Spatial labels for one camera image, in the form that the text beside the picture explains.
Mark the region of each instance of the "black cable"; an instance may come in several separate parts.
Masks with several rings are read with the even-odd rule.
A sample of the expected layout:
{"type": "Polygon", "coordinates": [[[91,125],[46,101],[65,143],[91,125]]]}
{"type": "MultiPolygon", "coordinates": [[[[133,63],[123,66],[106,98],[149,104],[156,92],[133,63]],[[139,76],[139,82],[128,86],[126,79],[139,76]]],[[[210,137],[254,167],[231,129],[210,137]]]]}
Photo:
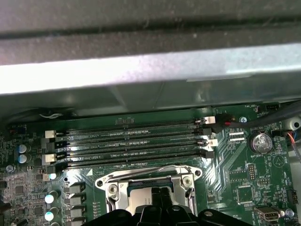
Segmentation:
{"type": "Polygon", "coordinates": [[[297,145],[295,143],[292,143],[292,148],[295,151],[295,154],[296,154],[297,158],[299,159],[299,162],[301,163],[301,154],[298,150],[297,145]]]}
{"type": "Polygon", "coordinates": [[[279,108],[277,111],[264,115],[258,119],[248,122],[231,122],[229,127],[254,128],[273,124],[282,120],[290,119],[301,114],[301,101],[279,108]]]}

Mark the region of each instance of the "red wire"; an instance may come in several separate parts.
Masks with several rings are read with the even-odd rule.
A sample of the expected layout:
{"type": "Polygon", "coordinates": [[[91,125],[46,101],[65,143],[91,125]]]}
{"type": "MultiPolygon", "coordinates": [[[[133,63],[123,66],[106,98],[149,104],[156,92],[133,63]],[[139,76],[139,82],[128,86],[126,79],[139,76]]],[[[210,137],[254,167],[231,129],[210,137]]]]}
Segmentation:
{"type": "Polygon", "coordinates": [[[292,134],[291,134],[291,133],[287,133],[287,134],[288,134],[288,136],[290,137],[292,144],[294,144],[294,143],[295,143],[295,140],[294,140],[292,134]]]}

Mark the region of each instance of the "capacitor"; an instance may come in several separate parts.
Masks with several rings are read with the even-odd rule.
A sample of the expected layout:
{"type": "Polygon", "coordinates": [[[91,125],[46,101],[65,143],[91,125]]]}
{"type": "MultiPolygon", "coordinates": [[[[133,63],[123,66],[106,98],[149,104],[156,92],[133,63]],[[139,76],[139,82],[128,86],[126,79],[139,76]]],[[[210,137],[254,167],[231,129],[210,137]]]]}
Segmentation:
{"type": "Polygon", "coordinates": [[[10,209],[11,209],[11,204],[9,202],[2,203],[0,205],[0,213],[4,213],[5,211],[10,210],[10,209]]]}
{"type": "Polygon", "coordinates": [[[48,195],[45,196],[45,202],[47,204],[53,203],[58,198],[58,193],[56,191],[49,192],[48,195]]]}
{"type": "Polygon", "coordinates": [[[271,206],[272,209],[276,210],[278,212],[278,214],[280,215],[281,218],[285,217],[285,211],[278,208],[277,206],[271,206]]]}
{"type": "Polygon", "coordinates": [[[254,133],[248,138],[248,146],[256,154],[267,154],[273,148],[273,141],[266,133],[254,133]]]}
{"type": "Polygon", "coordinates": [[[29,152],[32,149],[32,147],[30,145],[19,145],[17,147],[17,151],[20,154],[24,154],[25,152],[29,152]]]}
{"type": "Polygon", "coordinates": [[[52,221],[58,214],[59,210],[57,207],[52,207],[47,213],[45,213],[45,220],[52,221]]]}
{"type": "Polygon", "coordinates": [[[28,219],[27,218],[23,218],[17,222],[14,222],[11,224],[11,226],[25,226],[25,225],[28,225],[28,219]]]}
{"type": "Polygon", "coordinates": [[[51,174],[49,175],[49,179],[50,179],[50,180],[56,179],[56,173],[51,173],[51,174]]]}
{"type": "Polygon", "coordinates": [[[293,218],[295,216],[295,213],[292,209],[286,209],[285,211],[285,215],[288,217],[288,218],[293,218]]]}
{"type": "Polygon", "coordinates": [[[18,162],[20,164],[26,163],[26,162],[30,162],[32,159],[32,156],[30,154],[21,154],[18,157],[18,162]]]}
{"type": "Polygon", "coordinates": [[[15,171],[15,167],[13,165],[8,165],[5,170],[7,173],[13,173],[15,171]]]}
{"type": "Polygon", "coordinates": [[[0,189],[7,188],[8,183],[5,180],[0,180],[0,189]]]}

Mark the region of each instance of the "green circuit board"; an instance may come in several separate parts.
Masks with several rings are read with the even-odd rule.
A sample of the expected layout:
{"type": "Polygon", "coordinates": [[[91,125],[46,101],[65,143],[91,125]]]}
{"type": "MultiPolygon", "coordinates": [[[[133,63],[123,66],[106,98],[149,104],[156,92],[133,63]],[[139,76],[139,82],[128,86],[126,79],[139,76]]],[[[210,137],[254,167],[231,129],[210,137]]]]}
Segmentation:
{"type": "MultiPolygon", "coordinates": [[[[27,218],[31,226],[54,222],[68,225],[71,218],[66,214],[69,206],[65,200],[69,197],[64,188],[77,182],[85,183],[82,193],[86,200],[82,205],[86,211],[82,219],[91,221],[107,212],[105,193],[95,187],[96,179],[116,170],[166,164],[202,169],[202,177],[195,182],[198,212],[211,208],[254,226],[268,225],[254,210],[258,206],[290,208],[296,213],[295,203],[287,195],[293,183],[286,138],[272,137],[273,148],[267,154],[254,153],[247,144],[248,138],[258,131],[271,134],[273,130],[283,129],[282,122],[252,129],[224,128],[213,133],[210,137],[218,140],[218,146],[211,150],[213,159],[199,156],[196,144],[199,136],[191,133],[196,128],[191,123],[195,119],[228,113],[237,121],[241,117],[251,121],[271,109],[264,104],[249,104],[11,125],[13,139],[0,138],[0,178],[7,182],[0,192],[2,200],[12,204],[12,208],[4,212],[5,225],[23,218],[27,218]],[[109,133],[101,136],[78,133],[101,128],[109,133]],[[41,144],[46,130],[74,134],[71,148],[55,147],[68,156],[54,164],[64,166],[54,179],[49,178],[47,169],[53,164],[41,164],[42,155],[49,152],[41,144]],[[27,146],[24,163],[18,162],[21,144],[27,146]],[[45,196],[54,190],[59,197],[52,204],[46,204],[45,196]],[[48,222],[44,215],[52,207],[57,207],[59,213],[48,222]]],[[[297,220],[296,214],[293,218],[284,217],[279,225],[297,220]]]]}

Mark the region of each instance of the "dimm slot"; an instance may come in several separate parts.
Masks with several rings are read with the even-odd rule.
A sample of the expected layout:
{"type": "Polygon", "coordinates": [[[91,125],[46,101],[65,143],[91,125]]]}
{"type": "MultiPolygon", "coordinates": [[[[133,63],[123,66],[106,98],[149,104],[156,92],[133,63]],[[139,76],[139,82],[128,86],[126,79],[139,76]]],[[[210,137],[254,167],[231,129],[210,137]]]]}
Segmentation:
{"type": "Polygon", "coordinates": [[[94,157],[96,155],[102,156],[102,159],[105,158],[116,158],[116,157],[130,157],[130,156],[140,156],[144,154],[160,154],[162,153],[168,153],[168,152],[178,152],[178,151],[191,151],[199,149],[199,146],[197,145],[182,145],[182,146],[172,146],[172,147],[165,147],[165,148],[151,148],[151,149],[141,149],[141,150],[129,150],[129,151],[120,151],[120,152],[109,152],[109,153],[89,153],[89,154],[81,154],[81,155],[73,155],[70,154],[70,158],[76,157],[76,158],[90,158],[94,157]]]}
{"type": "Polygon", "coordinates": [[[162,132],[156,134],[140,134],[140,135],[129,135],[127,137],[119,136],[119,137],[104,137],[104,138],[95,138],[95,139],[85,139],[82,141],[73,141],[68,142],[69,145],[81,145],[84,143],[97,143],[99,141],[121,141],[121,140],[130,140],[130,139],[139,139],[139,138],[156,138],[164,135],[189,135],[192,134],[193,130],[186,131],[173,131],[173,132],[162,132]]]}
{"type": "Polygon", "coordinates": [[[95,161],[83,161],[83,162],[69,162],[68,167],[76,167],[76,166],[91,166],[91,165],[99,165],[99,164],[107,164],[107,163],[128,163],[131,161],[146,161],[146,160],[155,160],[155,159],[166,159],[170,157],[185,157],[191,155],[199,155],[200,150],[189,151],[189,152],[179,152],[179,153],[166,153],[166,154],[155,154],[155,155],[147,155],[147,156],[137,156],[137,157],[128,157],[128,158],[116,158],[116,159],[107,159],[107,160],[95,160],[95,161]]]}
{"type": "Polygon", "coordinates": [[[58,148],[59,152],[63,151],[83,151],[83,150],[92,150],[92,149],[101,149],[101,148],[109,148],[109,147],[128,147],[128,146],[142,146],[145,144],[152,145],[152,144],[157,144],[160,142],[168,142],[168,143],[173,143],[177,142],[177,140],[195,140],[195,135],[194,134],[185,134],[185,135],[176,135],[176,136],[167,136],[167,137],[155,137],[155,138],[146,138],[146,139],[133,139],[133,140],[128,140],[128,141],[123,141],[123,142],[100,142],[100,143],[87,143],[87,144],[81,144],[81,145],[68,145],[63,148],[58,148]]]}
{"type": "Polygon", "coordinates": [[[183,125],[183,124],[191,124],[194,125],[193,120],[185,120],[185,121],[169,121],[169,122],[158,122],[152,124],[126,124],[126,125],[116,125],[112,127],[105,127],[101,129],[70,129],[67,130],[66,133],[68,135],[75,135],[80,133],[87,133],[87,132],[100,132],[100,131],[113,131],[113,130],[124,130],[124,129],[141,129],[141,128],[154,128],[154,127],[164,127],[164,126],[173,126],[173,125],[183,125]]]}
{"type": "Polygon", "coordinates": [[[113,147],[113,148],[104,148],[104,149],[94,149],[94,150],[84,150],[84,151],[68,151],[68,155],[82,155],[82,154],[91,154],[91,153],[106,153],[106,152],[117,152],[117,151],[133,151],[133,150],[144,150],[145,148],[157,147],[157,148],[169,148],[169,147],[177,147],[182,145],[196,145],[196,140],[190,141],[180,141],[180,142],[172,142],[172,143],[164,143],[164,144],[153,144],[153,145],[141,145],[136,147],[113,147]]]}
{"type": "MultiPolygon", "coordinates": [[[[200,158],[198,154],[195,155],[188,155],[188,156],[177,156],[177,157],[171,157],[168,158],[172,164],[177,165],[177,164],[183,164],[187,159],[193,159],[193,158],[200,158]]],[[[159,158],[159,159],[150,159],[147,161],[131,161],[131,162],[124,162],[122,164],[145,164],[145,163],[151,163],[151,162],[158,162],[158,161],[164,161],[166,160],[165,158],[159,158]]],[[[76,170],[76,169],[84,169],[87,167],[114,167],[116,165],[120,164],[119,163],[102,163],[102,164],[95,164],[95,165],[84,165],[84,166],[70,166],[67,167],[66,170],[76,170]]]]}

